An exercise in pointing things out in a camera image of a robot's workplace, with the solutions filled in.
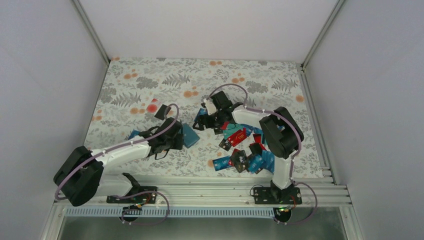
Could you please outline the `teal leather card holder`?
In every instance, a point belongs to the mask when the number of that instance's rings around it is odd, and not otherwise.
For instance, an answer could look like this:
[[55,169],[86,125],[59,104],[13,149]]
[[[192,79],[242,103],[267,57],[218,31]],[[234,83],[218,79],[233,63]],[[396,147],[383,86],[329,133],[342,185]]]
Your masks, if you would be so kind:
[[186,123],[182,124],[182,134],[183,145],[186,148],[193,147],[200,140],[200,137],[196,134],[196,132]]

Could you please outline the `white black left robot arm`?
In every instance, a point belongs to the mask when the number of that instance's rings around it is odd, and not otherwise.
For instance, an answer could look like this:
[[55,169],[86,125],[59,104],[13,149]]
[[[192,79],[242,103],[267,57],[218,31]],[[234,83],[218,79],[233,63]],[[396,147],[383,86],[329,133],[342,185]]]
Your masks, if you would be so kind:
[[137,159],[158,156],[183,148],[183,125],[173,117],[161,126],[142,131],[133,138],[108,148],[89,150],[75,148],[53,177],[57,185],[56,199],[68,200],[74,207],[94,197],[112,197],[131,203],[142,187],[119,166]]

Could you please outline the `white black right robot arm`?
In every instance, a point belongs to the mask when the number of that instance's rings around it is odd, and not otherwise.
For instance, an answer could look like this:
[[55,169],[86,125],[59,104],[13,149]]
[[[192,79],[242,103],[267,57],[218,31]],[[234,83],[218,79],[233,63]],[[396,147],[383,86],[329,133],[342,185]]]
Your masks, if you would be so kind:
[[246,125],[259,129],[268,149],[274,155],[271,198],[278,204],[290,197],[289,186],[294,184],[294,158],[300,154],[304,134],[286,107],[274,110],[256,109],[245,103],[233,103],[223,91],[208,96],[194,119],[193,128],[218,129],[225,123]]

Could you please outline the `blue card under left arm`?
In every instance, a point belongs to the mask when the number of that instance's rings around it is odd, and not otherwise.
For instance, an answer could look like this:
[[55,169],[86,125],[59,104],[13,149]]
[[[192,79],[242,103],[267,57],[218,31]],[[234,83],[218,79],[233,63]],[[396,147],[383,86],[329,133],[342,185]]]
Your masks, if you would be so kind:
[[131,140],[131,139],[133,139],[134,137],[136,137],[136,136],[138,136],[140,134],[140,131],[138,131],[138,130],[133,130],[131,133],[130,133],[130,135],[128,136],[128,140]]

